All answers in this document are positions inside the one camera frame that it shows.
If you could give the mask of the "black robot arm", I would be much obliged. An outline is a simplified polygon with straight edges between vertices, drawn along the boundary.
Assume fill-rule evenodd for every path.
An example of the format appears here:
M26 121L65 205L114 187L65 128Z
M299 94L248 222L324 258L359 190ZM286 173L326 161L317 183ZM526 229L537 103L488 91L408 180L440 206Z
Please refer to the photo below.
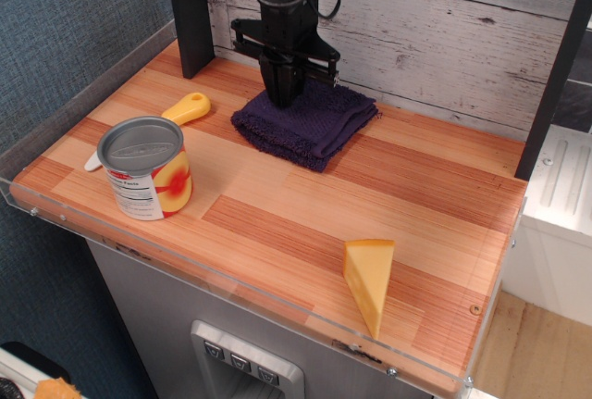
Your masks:
M317 32L320 19L331 20L341 0L324 15L319 0L257 0L259 19L235 19L235 50L259 62L265 90L280 108L291 106L308 78L336 84L340 53Z

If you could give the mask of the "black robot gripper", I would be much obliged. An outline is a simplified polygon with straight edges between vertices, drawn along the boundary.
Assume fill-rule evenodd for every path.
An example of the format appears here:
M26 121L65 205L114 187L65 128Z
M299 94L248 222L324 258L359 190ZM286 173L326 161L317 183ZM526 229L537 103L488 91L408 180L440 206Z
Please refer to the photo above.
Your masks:
M317 32L318 0L258 0L259 19L234 19L235 49L259 61L267 96L275 106L290 107L305 79L335 85L339 52Z

